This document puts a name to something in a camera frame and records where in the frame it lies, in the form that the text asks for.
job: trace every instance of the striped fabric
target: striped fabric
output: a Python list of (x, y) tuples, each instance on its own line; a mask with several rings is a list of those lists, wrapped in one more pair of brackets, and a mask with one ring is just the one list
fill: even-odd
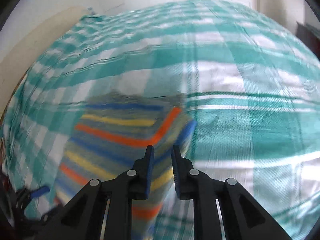
[(196, 125), (183, 114), (183, 103), (182, 95), (146, 99), (111, 93), (89, 99), (65, 146), (55, 183), (60, 201), (66, 204), (90, 179), (110, 180), (131, 169), (153, 145), (149, 198), (132, 203), (132, 239), (149, 238), (173, 183), (170, 149), (177, 144), (185, 154)]
[[(88, 98), (114, 90), (186, 94), (197, 123), (186, 154), (194, 166), (237, 179), (294, 240), (310, 231), (320, 215), (320, 62), (288, 30), (226, 0), (83, 17), (10, 101), (3, 170), (14, 188), (53, 186)], [(52, 188), (26, 214), (39, 216), (55, 195)], [(192, 201), (178, 201), (170, 188), (154, 240), (192, 239), (192, 225)]]

